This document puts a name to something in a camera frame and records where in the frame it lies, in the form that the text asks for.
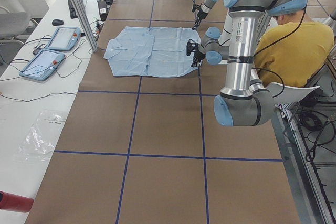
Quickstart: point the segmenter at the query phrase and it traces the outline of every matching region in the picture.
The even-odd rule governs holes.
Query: white chair
[[[272,96],[274,97],[274,102],[276,104],[288,104],[299,102],[307,95],[309,95],[313,90],[318,89],[320,86],[314,86],[309,88],[297,88],[292,86],[285,85],[284,91],[278,95],[282,91],[282,84],[277,82],[271,82],[269,85],[266,86]]]
[[[297,88],[292,86],[285,85],[284,89],[282,84],[277,82],[271,82],[269,85],[266,86],[266,89],[268,89],[274,99],[274,103],[278,108],[282,111],[281,116],[284,118],[286,116],[284,110],[289,110],[295,104],[297,104],[297,107],[292,112],[292,116],[288,119],[288,123],[285,126],[283,130],[283,134],[286,136],[285,132],[290,125],[290,122],[293,120],[294,115],[296,114],[296,111],[300,107],[300,101],[305,98],[307,95],[309,95],[312,91],[315,89],[318,89],[320,86],[314,86],[314,87],[308,87],[308,88]]]

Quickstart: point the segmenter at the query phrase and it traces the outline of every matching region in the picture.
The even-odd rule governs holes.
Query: tablet
[[[45,48],[55,51],[70,51],[80,38],[79,27],[57,27]]]
[[[49,49],[40,52],[19,72],[19,75],[38,81],[46,80],[64,60],[64,53]]]

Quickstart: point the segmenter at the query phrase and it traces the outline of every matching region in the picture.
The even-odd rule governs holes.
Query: table
[[[91,23],[99,19],[97,1],[84,0],[84,3],[89,22]],[[41,38],[45,35],[52,35],[56,27],[51,25],[51,21],[55,18],[64,20],[64,26],[80,27],[77,18],[70,19],[67,0],[56,0],[28,41]],[[37,43],[38,41],[23,46],[15,59],[31,60],[34,57],[32,51]],[[35,82],[23,78],[0,81],[2,95],[30,100],[50,93],[76,93],[91,57],[91,50],[87,41],[77,50],[76,56],[82,60],[82,64],[69,77],[62,79],[54,73],[44,82]],[[13,63],[19,69],[22,69],[25,64],[26,62]],[[76,69],[78,64],[79,60],[77,58],[73,56],[69,57],[59,66],[58,72],[62,76],[67,75]],[[0,80],[18,76],[18,70],[8,66]],[[0,180],[0,190],[35,198],[48,162],[19,163],[13,160],[13,154],[24,141],[29,128],[41,110],[65,111],[68,113],[74,99],[74,94],[62,94],[25,103],[0,97],[0,132],[2,136],[0,138],[0,172],[2,177]],[[21,224],[24,223],[27,215],[17,212],[0,211],[0,223]]]
[[[125,26],[192,27],[191,6],[114,0],[26,224],[300,223],[271,122],[215,119],[225,65],[114,77],[103,59]],[[200,37],[226,11],[216,5]]]

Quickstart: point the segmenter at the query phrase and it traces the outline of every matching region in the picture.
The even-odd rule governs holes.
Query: red object
[[[34,200],[0,191],[0,209],[13,212],[29,212]]]

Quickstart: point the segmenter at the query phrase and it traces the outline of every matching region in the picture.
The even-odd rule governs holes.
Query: white table
[[[86,6],[89,22],[95,21],[96,18],[99,19],[97,1],[83,1]],[[64,20],[64,26],[80,27],[77,18],[70,19],[67,0],[56,0],[28,40],[41,38],[44,35],[52,35],[56,27],[51,25],[51,21],[55,18]],[[34,57],[32,51],[37,44],[38,41],[25,45],[19,51],[15,59],[31,60]],[[35,82],[23,78],[0,81],[0,91],[2,95],[7,97],[24,100],[42,97],[50,93],[77,92],[78,85],[91,57],[91,49],[87,41],[76,51],[76,56],[82,60],[82,64],[79,69],[69,77],[62,79],[54,73],[44,82]],[[18,69],[22,69],[25,64],[26,62],[13,63]],[[79,60],[72,56],[60,64],[58,72],[62,76],[65,76],[76,69],[78,64]],[[18,70],[8,66],[0,80],[18,76]],[[1,191],[35,198],[48,162],[20,163],[13,159],[13,154],[17,152],[18,147],[26,138],[29,128],[42,110],[65,111],[69,113],[74,99],[74,94],[62,94],[26,103],[0,97]],[[0,223],[21,224],[25,222],[27,216],[28,214],[0,210]]]

